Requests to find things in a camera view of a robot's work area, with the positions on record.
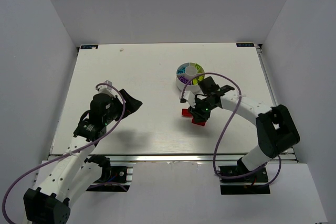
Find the red stepped lego brick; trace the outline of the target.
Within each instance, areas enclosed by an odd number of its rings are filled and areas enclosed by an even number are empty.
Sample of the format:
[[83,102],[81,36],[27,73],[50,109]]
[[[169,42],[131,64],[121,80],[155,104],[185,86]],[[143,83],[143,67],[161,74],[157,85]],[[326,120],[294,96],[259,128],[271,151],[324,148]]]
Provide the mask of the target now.
[[205,126],[206,122],[196,122],[195,120],[192,120],[192,124],[199,125],[199,126]]

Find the lime lego brick small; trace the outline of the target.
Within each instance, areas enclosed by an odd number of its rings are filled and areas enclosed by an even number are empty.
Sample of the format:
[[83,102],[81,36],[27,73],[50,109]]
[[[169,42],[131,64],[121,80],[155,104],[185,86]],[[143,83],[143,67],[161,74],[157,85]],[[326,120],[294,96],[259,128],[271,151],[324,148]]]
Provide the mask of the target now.
[[192,85],[197,86],[199,83],[204,79],[204,75],[197,76],[195,79],[192,80]]

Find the white round divided container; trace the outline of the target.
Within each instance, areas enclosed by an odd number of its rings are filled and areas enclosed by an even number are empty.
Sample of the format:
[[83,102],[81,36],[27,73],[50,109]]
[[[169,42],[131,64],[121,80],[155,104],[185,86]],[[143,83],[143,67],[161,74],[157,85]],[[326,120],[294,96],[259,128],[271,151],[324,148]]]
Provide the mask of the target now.
[[[193,62],[187,62],[187,63],[184,63],[184,64],[182,64],[182,65],[180,65],[180,66],[185,66],[186,68],[185,68],[185,73],[182,75],[176,75],[176,80],[175,80],[175,83],[176,83],[176,86],[177,86],[177,88],[180,90],[180,91],[182,91],[184,88],[185,88],[185,85],[186,84],[184,84],[184,83],[182,83],[178,78],[180,77],[180,76],[183,76],[183,77],[185,77],[187,80],[193,80],[193,79],[195,79],[197,76],[199,76],[201,73],[204,73],[204,72],[197,72],[197,69],[194,67],[194,65],[195,65],[196,63],[193,63]],[[198,93],[198,92],[200,92],[200,87],[199,87],[199,85],[197,85],[197,86],[188,86],[187,85],[187,87],[186,87],[186,89],[185,89],[186,91],[191,91],[191,92],[193,92],[193,93]]]

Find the teal lego brick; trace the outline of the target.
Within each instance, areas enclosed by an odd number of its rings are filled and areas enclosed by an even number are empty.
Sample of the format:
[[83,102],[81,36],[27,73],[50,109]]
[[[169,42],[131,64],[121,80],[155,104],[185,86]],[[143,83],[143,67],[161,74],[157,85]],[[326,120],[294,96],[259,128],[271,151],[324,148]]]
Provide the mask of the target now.
[[184,73],[185,73],[185,66],[180,66],[178,69],[177,69],[177,71],[176,71],[176,74],[177,75],[183,75]]

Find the lime lego plate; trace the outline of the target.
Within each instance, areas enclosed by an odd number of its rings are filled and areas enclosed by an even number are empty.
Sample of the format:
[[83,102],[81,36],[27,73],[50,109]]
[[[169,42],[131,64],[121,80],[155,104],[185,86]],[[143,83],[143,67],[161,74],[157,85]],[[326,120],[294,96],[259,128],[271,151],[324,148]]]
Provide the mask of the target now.
[[204,72],[204,69],[199,64],[196,63],[194,67],[197,69],[197,72]]

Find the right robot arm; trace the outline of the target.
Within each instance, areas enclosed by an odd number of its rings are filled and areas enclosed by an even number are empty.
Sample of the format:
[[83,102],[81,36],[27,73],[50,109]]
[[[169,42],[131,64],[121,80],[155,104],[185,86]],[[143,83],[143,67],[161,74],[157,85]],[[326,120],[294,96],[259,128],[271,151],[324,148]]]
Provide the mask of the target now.
[[253,124],[257,130],[257,146],[237,161],[237,175],[222,176],[224,180],[251,176],[270,160],[299,143],[299,132],[286,106],[267,106],[256,102],[242,95],[236,83],[220,87],[212,77],[203,79],[199,87],[200,94],[183,89],[180,95],[180,102],[190,105],[186,112],[192,117],[192,123],[204,125],[211,111],[221,108],[232,113],[223,132],[235,115]]

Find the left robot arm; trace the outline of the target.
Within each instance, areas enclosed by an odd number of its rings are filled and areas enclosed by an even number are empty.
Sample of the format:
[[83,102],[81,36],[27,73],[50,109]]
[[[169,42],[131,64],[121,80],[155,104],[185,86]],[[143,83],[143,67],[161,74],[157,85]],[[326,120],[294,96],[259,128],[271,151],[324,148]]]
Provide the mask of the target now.
[[121,89],[122,98],[108,88],[99,88],[73,132],[65,158],[35,189],[23,197],[27,220],[32,223],[66,223],[71,206],[94,183],[106,183],[112,173],[110,159],[92,155],[97,140],[106,136],[107,126],[136,112],[142,102]]

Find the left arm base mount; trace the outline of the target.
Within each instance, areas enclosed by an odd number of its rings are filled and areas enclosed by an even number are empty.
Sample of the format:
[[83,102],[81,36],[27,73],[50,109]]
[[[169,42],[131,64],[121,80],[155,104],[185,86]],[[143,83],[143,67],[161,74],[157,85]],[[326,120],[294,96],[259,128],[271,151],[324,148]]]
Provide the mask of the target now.
[[101,168],[101,176],[87,191],[126,192],[130,188],[133,167],[111,164],[110,158],[103,155],[93,155],[85,159],[86,163],[95,163]]

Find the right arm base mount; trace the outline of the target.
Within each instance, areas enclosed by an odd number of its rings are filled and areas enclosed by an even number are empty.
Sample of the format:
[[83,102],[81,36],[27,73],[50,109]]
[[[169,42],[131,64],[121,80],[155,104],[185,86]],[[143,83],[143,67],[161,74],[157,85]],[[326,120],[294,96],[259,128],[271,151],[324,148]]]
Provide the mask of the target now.
[[221,195],[270,195],[269,177],[265,167],[242,177],[247,171],[238,165],[216,165]]

